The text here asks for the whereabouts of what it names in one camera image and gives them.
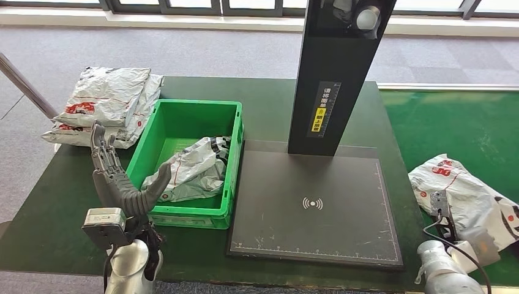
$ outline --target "vertical black pillar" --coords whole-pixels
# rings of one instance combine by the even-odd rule
[[[335,154],[394,5],[308,0],[289,153]]]

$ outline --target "green plastic crate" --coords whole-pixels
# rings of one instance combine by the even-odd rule
[[[158,202],[150,212],[157,225],[227,229],[243,144],[242,105],[230,101],[159,100],[127,169],[141,187],[145,177],[174,153],[203,137],[231,136],[222,194],[183,202]]]

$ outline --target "robot finger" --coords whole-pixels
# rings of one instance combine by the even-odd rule
[[[108,139],[108,145],[106,146],[106,150],[108,151],[108,154],[110,155],[110,160],[113,162],[113,169],[115,172],[123,172],[124,170],[121,167],[121,161],[119,160],[119,156],[117,155],[117,152],[115,151],[115,147],[113,146],[115,142],[115,135],[111,134]]]
[[[95,169],[114,173],[113,159],[106,151],[105,127],[97,120],[92,124],[90,148],[92,149],[92,161],[94,162]]]

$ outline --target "plastic bag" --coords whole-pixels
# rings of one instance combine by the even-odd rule
[[[105,127],[128,126],[151,69],[87,67],[80,75],[65,111],[54,120],[90,127],[95,119]]]
[[[159,201],[179,202],[222,193],[230,142],[230,137],[204,137],[170,157],[171,181]],[[157,173],[144,179],[143,189]]]
[[[116,136],[114,147],[121,149],[128,149],[137,142],[147,124],[155,103],[159,99],[162,82],[163,76],[161,75],[152,74],[149,76],[128,126],[106,127],[106,141],[108,141],[111,134],[114,134]],[[88,147],[90,146],[90,132],[90,126],[74,127],[57,122],[50,131],[42,134],[42,138],[50,143]]]
[[[418,205],[432,214],[430,194],[445,190],[454,225],[461,232],[481,226],[503,250],[519,239],[519,206],[470,174],[447,154],[438,155],[409,173]]]

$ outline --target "nfc symbol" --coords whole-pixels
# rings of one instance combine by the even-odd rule
[[[310,206],[314,206],[318,210],[321,210],[323,208],[323,201],[320,198],[316,201],[310,201],[307,197],[303,198],[303,207],[308,209]]]

